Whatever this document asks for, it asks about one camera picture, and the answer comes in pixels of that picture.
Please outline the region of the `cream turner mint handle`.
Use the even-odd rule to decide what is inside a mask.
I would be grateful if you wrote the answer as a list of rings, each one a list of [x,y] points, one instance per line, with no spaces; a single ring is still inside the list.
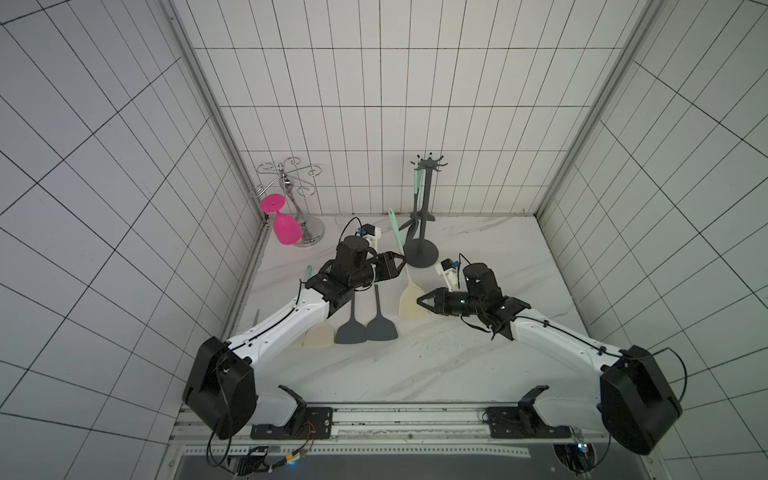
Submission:
[[[388,218],[399,253],[405,255],[396,215],[392,209],[388,210]],[[417,303],[418,298],[424,294],[424,290],[413,282],[408,264],[405,264],[405,273],[408,285],[401,295],[398,315],[402,320],[426,320],[430,312]]]

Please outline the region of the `grey spatula mint handle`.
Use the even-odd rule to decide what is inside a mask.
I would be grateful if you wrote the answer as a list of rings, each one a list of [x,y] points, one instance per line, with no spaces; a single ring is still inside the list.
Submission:
[[[357,320],[355,310],[355,294],[352,294],[349,319],[336,330],[334,337],[335,344],[353,345],[365,343],[367,341],[366,326]]]
[[[379,286],[373,286],[375,295],[376,314],[366,325],[366,335],[368,341],[392,341],[399,335],[395,324],[383,315],[381,309],[381,300]]]

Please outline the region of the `cream spatula grey handle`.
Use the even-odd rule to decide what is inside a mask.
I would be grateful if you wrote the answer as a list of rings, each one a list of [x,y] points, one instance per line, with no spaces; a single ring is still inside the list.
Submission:
[[[327,348],[334,344],[334,337],[333,327],[327,321],[322,321],[306,332],[302,346],[305,348]]]

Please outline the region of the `grey slotted turner mint handle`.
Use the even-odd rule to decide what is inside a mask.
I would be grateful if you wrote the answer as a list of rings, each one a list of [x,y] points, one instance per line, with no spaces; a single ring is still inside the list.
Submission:
[[[421,159],[418,159],[416,162],[413,162],[414,165],[414,173],[413,173],[413,207],[412,211],[410,213],[409,219],[399,227],[400,230],[407,230],[406,232],[406,238],[411,239],[416,234],[416,229],[419,226],[419,209],[418,209],[418,198],[420,193],[420,187],[422,182],[422,169],[421,169]]]

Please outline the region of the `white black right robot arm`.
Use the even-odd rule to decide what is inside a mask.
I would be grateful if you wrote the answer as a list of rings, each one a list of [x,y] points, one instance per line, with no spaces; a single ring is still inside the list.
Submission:
[[[562,386],[540,386],[530,404],[552,427],[609,434],[627,450],[651,453],[682,415],[654,354],[633,345],[605,344],[545,317],[530,304],[502,293],[484,263],[465,266],[464,290],[449,285],[420,296],[418,305],[436,315],[477,317],[492,336],[532,347],[569,368]]]

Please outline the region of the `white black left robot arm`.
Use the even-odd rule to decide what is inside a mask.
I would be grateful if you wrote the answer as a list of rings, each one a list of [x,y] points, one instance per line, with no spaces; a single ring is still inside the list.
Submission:
[[[299,434],[306,423],[306,401],[281,385],[280,394],[257,392],[255,373],[312,327],[328,319],[359,288],[400,275],[405,256],[377,252],[370,242],[348,236],[335,257],[305,281],[298,295],[266,320],[226,341],[210,337],[199,347],[182,394],[188,406],[221,440],[253,422]]]

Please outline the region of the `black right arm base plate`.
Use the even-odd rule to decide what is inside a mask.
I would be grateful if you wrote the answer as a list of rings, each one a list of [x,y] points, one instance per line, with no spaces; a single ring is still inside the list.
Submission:
[[[527,392],[515,406],[488,407],[481,421],[489,426],[494,439],[568,439],[571,430],[565,426],[549,426],[534,409],[536,398],[549,387],[539,385]]]

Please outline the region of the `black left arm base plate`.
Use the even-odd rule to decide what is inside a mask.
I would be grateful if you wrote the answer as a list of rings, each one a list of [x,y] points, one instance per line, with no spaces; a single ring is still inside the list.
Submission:
[[[258,397],[251,417],[253,440],[297,440],[305,436],[325,440],[331,437],[334,409],[309,406],[294,390],[279,385],[280,393]]]

